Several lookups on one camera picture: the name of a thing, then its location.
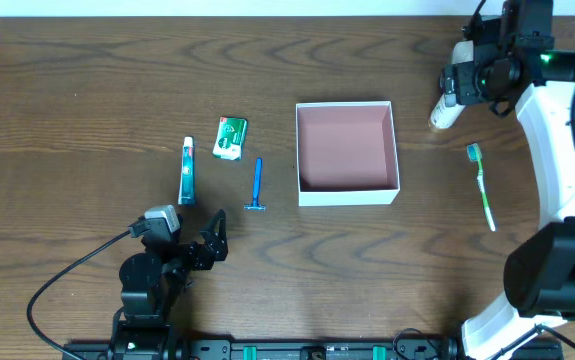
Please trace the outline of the white Pantene tube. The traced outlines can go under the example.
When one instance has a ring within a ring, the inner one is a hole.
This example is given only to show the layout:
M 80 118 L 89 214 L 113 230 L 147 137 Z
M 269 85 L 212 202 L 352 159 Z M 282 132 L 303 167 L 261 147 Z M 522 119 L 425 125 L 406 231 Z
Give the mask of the white Pantene tube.
M 430 129 L 442 131 L 450 128 L 464 109 L 465 106 L 457 102 L 455 94 L 443 94 L 430 114 Z

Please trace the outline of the green white toothbrush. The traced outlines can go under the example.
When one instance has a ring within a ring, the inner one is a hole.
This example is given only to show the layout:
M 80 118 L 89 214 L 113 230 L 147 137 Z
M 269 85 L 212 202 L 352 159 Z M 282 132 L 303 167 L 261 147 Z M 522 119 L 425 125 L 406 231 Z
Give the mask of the green white toothbrush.
M 484 168 L 482 163 L 482 152 L 479 148 L 477 143 L 469 144 L 466 147 L 467 155 L 469 160 L 472 163 L 475 163 L 478 167 L 476 181 L 479 188 L 479 192 L 481 194 L 482 204 L 483 204 L 483 212 L 487 221 L 487 224 L 492 232 L 496 231 L 496 224 L 493 218 L 493 214 L 491 211 L 491 207 L 489 205 L 485 182 L 484 182 Z

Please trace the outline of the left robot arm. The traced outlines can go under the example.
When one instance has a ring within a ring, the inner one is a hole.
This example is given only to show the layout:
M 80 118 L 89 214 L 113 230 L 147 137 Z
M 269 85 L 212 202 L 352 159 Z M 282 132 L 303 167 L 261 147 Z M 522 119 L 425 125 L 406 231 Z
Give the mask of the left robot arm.
M 128 230 L 144 251 L 120 267 L 122 320 L 114 320 L 109 359 L 188 359 L 190 348 L 169 317 L 192 271 L 226 259 L 226 213 L 219 210 L 199 230 L 201 243 L 180 242 L 182 217 L 171 205 L 153 207 Z

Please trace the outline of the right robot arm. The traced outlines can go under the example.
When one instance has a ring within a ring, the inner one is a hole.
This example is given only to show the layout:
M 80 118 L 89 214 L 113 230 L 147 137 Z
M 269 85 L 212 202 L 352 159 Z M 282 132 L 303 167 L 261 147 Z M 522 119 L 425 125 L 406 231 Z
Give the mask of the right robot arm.
M 440 76 L 429 123 L 451 127 L 485 104 L 515 115 L 537 182 L 537 232 L 507 258 L 502 293 L 466 320 L 444 359 L 549 359 L 575 322 L 575 52 L 559 51 L 549 1 L 507 1 L 500 15 L 474 14 Z

